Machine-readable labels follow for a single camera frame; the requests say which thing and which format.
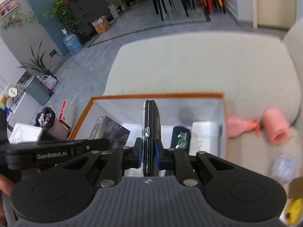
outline finger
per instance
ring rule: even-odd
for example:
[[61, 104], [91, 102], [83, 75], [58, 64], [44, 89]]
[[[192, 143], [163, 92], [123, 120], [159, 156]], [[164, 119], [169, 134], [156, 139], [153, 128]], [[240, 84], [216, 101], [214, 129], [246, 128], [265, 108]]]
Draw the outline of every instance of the finger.
[[10, 196], [14, 186], [15, 184], [11, 180], [0, 174], [0, 191], [3, 191], [6, 195]]

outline gray trash can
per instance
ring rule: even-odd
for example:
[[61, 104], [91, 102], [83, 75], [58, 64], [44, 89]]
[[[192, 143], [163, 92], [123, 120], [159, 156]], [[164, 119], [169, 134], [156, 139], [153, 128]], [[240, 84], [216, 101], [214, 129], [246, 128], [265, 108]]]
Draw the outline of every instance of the gray trash can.
[[24, 90], [42, 106], [45, 105], [50, 98], [50, 90], [36, 76], [32, 76], [25, 83]]

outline human hand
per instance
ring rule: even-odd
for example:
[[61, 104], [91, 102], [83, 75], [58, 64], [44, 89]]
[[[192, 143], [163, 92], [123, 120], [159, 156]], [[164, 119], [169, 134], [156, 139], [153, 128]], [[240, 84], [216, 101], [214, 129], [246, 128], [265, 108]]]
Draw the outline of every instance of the human hand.
[[[6, 195], [10, 196], [14, 186], [15, 184], [11, 180], [0, 174], [0, 191], [3, 191]], [[0, 204], [0, 223], [6, 225], [6, 218], [2, 204]]]

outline pink cup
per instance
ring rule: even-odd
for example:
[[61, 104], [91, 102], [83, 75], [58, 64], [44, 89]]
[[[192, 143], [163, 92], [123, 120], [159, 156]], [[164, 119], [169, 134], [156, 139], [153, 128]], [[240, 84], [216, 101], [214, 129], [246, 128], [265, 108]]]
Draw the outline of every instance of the pink cup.
[[276, 108], [265, 110], [262, 117], [262, 125], [269, 144], [277, 145], [290, 139], [290, 124]]

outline gray rubber grip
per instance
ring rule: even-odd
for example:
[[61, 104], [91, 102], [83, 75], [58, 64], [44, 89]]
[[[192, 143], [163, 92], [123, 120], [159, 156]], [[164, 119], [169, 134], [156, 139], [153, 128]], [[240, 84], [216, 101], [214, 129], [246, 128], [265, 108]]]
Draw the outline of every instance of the gray rubber grip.
[[15, 227], [274, 227], [278, 217], [259, 223], [230, 220], [214, 211], [198, 188], [175, 176], [123, 177], [119, 185], [99, 189], [92, 203], [68, 220], [42, 224], [19, 220]]

